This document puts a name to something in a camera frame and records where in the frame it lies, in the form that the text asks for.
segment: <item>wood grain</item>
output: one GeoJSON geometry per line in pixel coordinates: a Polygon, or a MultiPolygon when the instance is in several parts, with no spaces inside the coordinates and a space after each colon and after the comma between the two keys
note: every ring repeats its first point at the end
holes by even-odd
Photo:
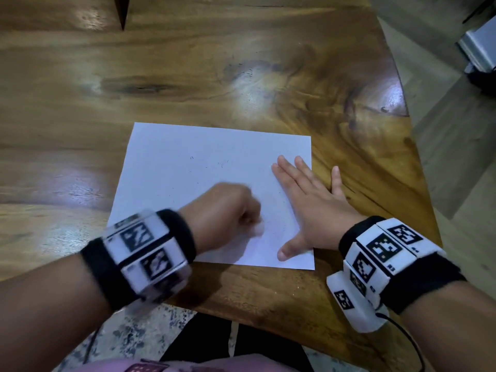
{"type": "Polygon", "coordinates": [[[0,32],[120,29],[114,0],[0,0],[0,32]]]}
{"type": "MultiPolygon", "coordinates": [[[[350,202],[440,243],[403,93],[367,0],[131,0],[123,33],[0,36],[0,278],[78,250],[106,223],[135,121],[312,137],[350,202]]],[[[395,328],[351,329],[342,269],[196,263],[171,301],[371,370],[417,370],[395,328]]]]}

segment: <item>blue and white patterned floor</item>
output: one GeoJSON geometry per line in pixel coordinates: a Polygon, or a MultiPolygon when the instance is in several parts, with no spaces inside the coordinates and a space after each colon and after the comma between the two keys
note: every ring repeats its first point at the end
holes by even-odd
{"type": "MultiPolygon", "coordinates": [[[[110,358],[146,358],[158,360],[172,341],[194,316],[194,311],[161,305],[141,319],[115,313],[98,333],[88,360],[110,358]]],[[[235,332],[229,342],[234,350],[235,332]]],[[[83,364],[91,336],[68,355],[54,372],[67,372],[83,364]]],[[[341,362],[330,356],[305,348],[315,372],[364,372],[364,369],[341,362]]]]}

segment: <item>gray wood floor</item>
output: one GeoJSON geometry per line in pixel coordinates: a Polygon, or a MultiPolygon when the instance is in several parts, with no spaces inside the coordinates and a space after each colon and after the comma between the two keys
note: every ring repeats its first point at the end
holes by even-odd
{"type": "Polygon", "coordinates": [[[496,99],[472,86],[454,43],[482,0],[371,0],[400,74],[444,248],[496,298],[496,99]]]}

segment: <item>person's left hand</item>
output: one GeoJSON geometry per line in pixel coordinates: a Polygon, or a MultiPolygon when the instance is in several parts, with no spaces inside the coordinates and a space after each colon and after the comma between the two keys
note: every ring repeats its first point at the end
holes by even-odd
{"type": "Polygon", "coordinates": [[[260,202],[241,184],[220,182],[179,211],[195,239],[196,254],[227,244],[260,222],[260,202]]]}

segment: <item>wire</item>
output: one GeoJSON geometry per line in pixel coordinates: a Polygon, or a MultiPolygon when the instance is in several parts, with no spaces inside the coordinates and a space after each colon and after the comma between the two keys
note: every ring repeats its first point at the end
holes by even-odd
{"type": "Polygon", "coordinates": [[[102,325],[100,325],[96,330],[95,332],[93,333],[93,335],[91,336],[91,339],[90,339],[90,343],[88,345],[88,347],[86,348],[86,353],[84,354],[84,359],[83,359],[83,364],[86,364],[88,363],[88,360],[90,358],[90,352],[91,352],[91,349],[93,348],[93,345],[95,344],[95,341],[96,341],[96,337],[98,336],[98,333],[100,332],[100,330],[102,329],[102,325]]]}
{"type": "Polygon", "coordinates": [[[398,324],[396,321],[394,321],[392,318],[386,316],[385,314],[382,314],[382,313],[376,313],[375,314],[377,317],[379,317],[380,319],[385,319],[385,320],[388,320],[389,322],[391,322],[394,326],[396,326],[398,329],[400,329],[400,332],[402,332],[405,337],[410,341],[411,344],[413,344],[413,347],[415,348],[415,351],[417,351],[417,355],[420,359],[420,364],[422,365],[422,367],[420,368],[420,372],[425,372],[425,362],[424,362],[424,358],[422,357],[422,354],[420,353],[420,349],[418,348],[417,344],[415,343],[415,341],[413,340],[413,338],[410,336],[410,334],[408,334],[406,332],[405,329],[403,329],[403,327],[398,324]]]}

